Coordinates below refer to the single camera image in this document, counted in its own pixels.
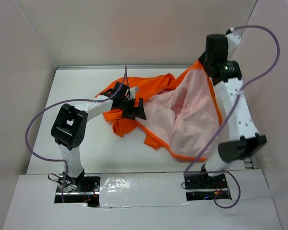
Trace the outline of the orange jacket with pink lining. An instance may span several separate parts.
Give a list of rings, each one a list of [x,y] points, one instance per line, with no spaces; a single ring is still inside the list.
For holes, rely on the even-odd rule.
[[[157,150],[166,148],[179,161],[193,161],[222,124],[212,81],[199,61],[178,77],[171,73],[156,77],[129,77],[143,98],[146,120],[124,118],[114,109],[103,113],[113,132],[123,137],[137,127],[144,143]]]

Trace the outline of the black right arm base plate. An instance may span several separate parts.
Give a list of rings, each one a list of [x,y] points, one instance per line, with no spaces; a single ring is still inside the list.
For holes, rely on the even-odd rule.
[[[231,199],[224,174],[214,177],[208,175],[185,176],[181,187],[186,190],[187,201]]]

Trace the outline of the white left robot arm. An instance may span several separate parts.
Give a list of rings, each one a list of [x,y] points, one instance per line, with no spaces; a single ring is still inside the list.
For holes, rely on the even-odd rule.
[[[146,120],[144,113],[144,99],[139,98],[136,106],[136,93],[138,87],[119,86],[102,92],[93,102],[70,105],[62,105],[51,129],[51,135],[55,139],[61,151],[62,158],[68,169],[63,175],[68,181],[68,186],[74,191],[80,191],[85,186],[84,168],[80,159],[80,144],[84,140],[86,124],[91,119],[102,113],[114,109],[122,111],[122,117],[134,120],[140,118]]]

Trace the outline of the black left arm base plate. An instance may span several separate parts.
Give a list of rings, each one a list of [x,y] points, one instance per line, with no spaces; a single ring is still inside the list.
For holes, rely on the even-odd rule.
[[[88,207],[99,207],[100,174],[85,174],[81,185],[76,186],[65,181],[62,187],[63,177],[56,179],[54,203],[81,203]]]

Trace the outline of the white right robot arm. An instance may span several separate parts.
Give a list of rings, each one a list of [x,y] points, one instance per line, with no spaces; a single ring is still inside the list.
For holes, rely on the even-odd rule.
[[[266,136],[260,135],[243,95],[242,73],[236,61],[228,59],[240,43],[237,33],[209,34],[206,37],[205,52],[199,58],[204,70],[211,78],[213,86],[220,95],[226,118],[223,126],[229,128],[229,139],[220,142],[217,149],[201,167],[205,173],[200,176],[200,183],[210,188],[216,183],[216,176],[230,168],[231,164],[253,156],[266,144]]]

